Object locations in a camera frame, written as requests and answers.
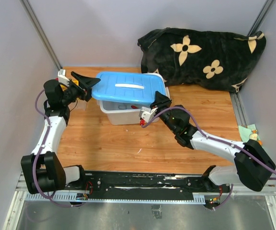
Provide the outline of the metal crucible tongs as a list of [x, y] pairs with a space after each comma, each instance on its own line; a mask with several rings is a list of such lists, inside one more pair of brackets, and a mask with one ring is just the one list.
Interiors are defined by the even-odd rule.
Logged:
[[127, 105], [126, 105], [126, 104], [120, 104], [120, 105], [118, 106], [118, 109], [119, 109], [119, 110], [127, 110]]

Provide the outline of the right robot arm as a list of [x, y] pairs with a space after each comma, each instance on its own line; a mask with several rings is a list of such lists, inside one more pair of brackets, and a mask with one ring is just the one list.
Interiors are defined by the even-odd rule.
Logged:
[[177, 143], [192, 150], [202, 150], [230, 162], [230, 166], [210, 166], [203, 174], [202, 187], [212, 192], [219, 185], [242, 184], [260, 192], [268, 182], [275, 163], [256, 140], [247, 142], [227, 140], [203, 131], [190, 124], [193, 117], [182, 106], [172, 107], [169, 97], [155, 92], [155, 100], [150, 105], [158, 117], [174, 134]]

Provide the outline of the white plastic bin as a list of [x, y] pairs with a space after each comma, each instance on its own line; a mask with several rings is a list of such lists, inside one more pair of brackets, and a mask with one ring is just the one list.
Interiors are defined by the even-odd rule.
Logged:
[[[167, 97], [170, 96], [168, 88], [166, 88]], [[149, 107], [150, 105], [141, 105], [136, 103], [116, 103], [109, 101], [99, 101], [97, 104], [100, 106], [101, 111], [107, 115], [112, 125], [130, 125], [138, 124], [140, 122], [139, 112], [141, 107]], [[120, 104], [126, 104], [127, 110], [119, 110]], [[138, 107], [138, 109], [132, 109], [131, 105]]]

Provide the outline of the blue plastic tray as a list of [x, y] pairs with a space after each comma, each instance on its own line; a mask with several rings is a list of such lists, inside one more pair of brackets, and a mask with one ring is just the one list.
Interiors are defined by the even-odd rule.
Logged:
[[99, 101], [150, 105], [155, 92], [167, 95], [163, 78], [155, 73], [103, 71], [100, 81], [92, 87], [92, 97]]

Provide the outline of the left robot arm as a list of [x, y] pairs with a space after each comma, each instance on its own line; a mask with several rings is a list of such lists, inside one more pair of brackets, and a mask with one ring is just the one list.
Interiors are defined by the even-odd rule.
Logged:
[[88, 102], [92, 98], [92, 88], [100, 79], [82, 76], [74, 71], [71, 75], [73, 79], [68, 79], [60, 70], [57, 79], [48, 80], [43, 85], [46, 100], [40, 115], [44, 117], [44, 129], [32, 153], [21, 159], [26, 186], [31, 194], [48, 197], [49, 192], [63, 190], [68, 184], [78, 190], [87, 185], [83, 167], [63, 167], [57, 150], [69, 122], [69, 105], [77, 100]]

